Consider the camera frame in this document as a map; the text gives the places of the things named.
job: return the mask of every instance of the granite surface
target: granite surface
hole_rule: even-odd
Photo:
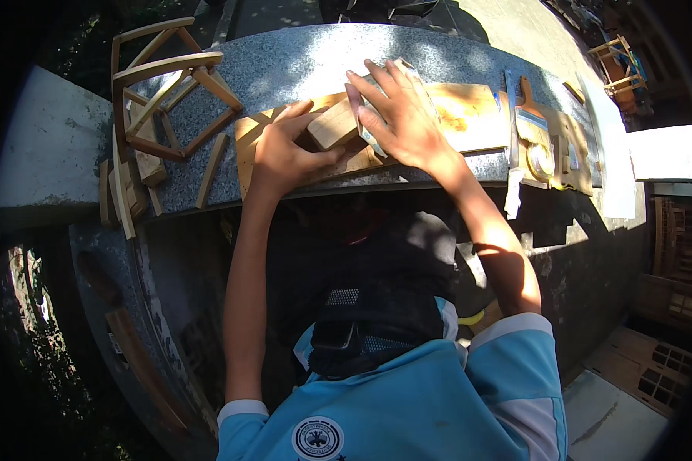
[[[528,77],[536,102],[572,115],[582,124],[589,161],[592,164],[597,160],[590,116],[563,86],[563,81],[526,60],[479,42],[408,27],[349,23],[264,32],[213,46],[212,50],[222,51],[223,62],[218,72],[243,103],[244,109],[237,119],[296,100],[343,91],[348,69],[367,73],[365,58],[383,63],[402,56],[429,83],[483,83],[492,91],[506,90],[503,72],[509,68],[517,79],[520,75]],[[151,96],[166,78],[161,76],[139,83],[134,89]],[[226,109],[220,99],[201,86],[192,90],[170,112],[180,143],[189,143]],[[230,136],[231,142],[212,182],[208,207],[240,200],[234,123],[228,124],[223,132]],[[165,161],[169,179],[161,186],[159,195],[166,212],[195,209],[213,142],[211,139],[205,143],[186,163]],[[468,162],[481,181],[507,180],[507,160],[502,152],[473,155]],[[599,173],[595,168],[591,170],[592,183],[601,185]],[[396,187],[423,188],[435,184],[422,171],[395,165],[324,181],[299,189],[295,195]]]

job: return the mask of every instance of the right hand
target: right hand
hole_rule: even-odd
[[[430,102],[421,96],[422,91],[415,90],[421,87],[420,80],[403,74],[391,60],[387,61],[389,73],[371,60],[364,64],[387,96],[353,71],[346,75],[387,122],[385,125],[371,110],[359,108],[361,124],[379,145],[402,164],[420,168],[444,187],[454,182],[450,176],[461,171],[461,165],[468,170],[461,154],[446,141],[438,121],[425,109],[424,104]]]

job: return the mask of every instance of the left hand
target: left hand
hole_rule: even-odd
[[[302,185],[308,173],[333,165],[343,155],[342,146],[327,152],[307,152],[295,144],[308,124],[328,109],[310,113],[313,105],[310,99],[293,103],[264,128],[256,146],[249,194],[262,192],[278,201]]]

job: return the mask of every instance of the yellow object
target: yellow object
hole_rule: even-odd
[[[459,325],[466,325],[467,327],[471,327],[472,325],[476,325],[477,323],[480,322],[484,318],[484,309],[480,311],[480,313],[477,313],[471,317],[462,317],[459,318]]]

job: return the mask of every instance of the light blue shirt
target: light blue shirt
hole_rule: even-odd
[[[436,301],[455,338],[454,306]],[[468,350],[436,339],[363,375],[313,374],[271,417],[231,401],[218,424],[219,461],[567,457],[553,332],[535,313],[499,320]]]

